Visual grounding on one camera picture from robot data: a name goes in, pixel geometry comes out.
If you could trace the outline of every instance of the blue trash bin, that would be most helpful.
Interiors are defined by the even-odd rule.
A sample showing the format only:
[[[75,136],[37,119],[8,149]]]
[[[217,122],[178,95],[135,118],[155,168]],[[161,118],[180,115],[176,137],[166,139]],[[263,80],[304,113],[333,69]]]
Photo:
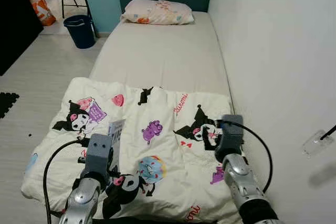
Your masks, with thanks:
[[[75,15],[66,18],[63,24],[78,48],[89,48],[96,43],[91,26],[92,19],[89,16]]]

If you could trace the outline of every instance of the white mattress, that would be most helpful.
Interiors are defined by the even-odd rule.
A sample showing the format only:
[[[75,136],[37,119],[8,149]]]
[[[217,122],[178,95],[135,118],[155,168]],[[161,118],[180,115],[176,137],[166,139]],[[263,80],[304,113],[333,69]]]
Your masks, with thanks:
[[[90,78],[136,88],[211,92],[229,97],[224,63],[208,13],[188,25],[122,23],[101,49]]]

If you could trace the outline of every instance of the pink heart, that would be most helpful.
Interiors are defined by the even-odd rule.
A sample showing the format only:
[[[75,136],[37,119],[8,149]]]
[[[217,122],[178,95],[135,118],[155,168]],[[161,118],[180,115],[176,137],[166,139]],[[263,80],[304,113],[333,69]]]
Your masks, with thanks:
[[[112,98],[112,102],[116,105],[116,106],[123,106],[124,104],[124,96],[122,94],[118,94],[115,97]]]

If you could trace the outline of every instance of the black cabinet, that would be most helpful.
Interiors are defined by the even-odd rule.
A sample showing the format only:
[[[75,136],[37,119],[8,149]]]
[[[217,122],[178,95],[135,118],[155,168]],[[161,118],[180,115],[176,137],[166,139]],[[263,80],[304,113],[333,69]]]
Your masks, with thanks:
[[[2,0],[4,41],[0,56],[0,76],[20,57],[43,30],[29,0]]]

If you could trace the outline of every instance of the white wall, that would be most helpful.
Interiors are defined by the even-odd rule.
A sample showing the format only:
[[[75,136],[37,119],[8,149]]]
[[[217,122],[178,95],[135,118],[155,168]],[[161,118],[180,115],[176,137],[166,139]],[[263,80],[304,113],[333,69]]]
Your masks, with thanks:
[[[237,113],[274,157],[267,196],[286,223],[336,223],[336,177],[311,175],[336,164],[336,144],[307,159],[301,145],[336,124],[335,0],[211,0]],[[252,137],[247,155],[265,182],[268,163]]]

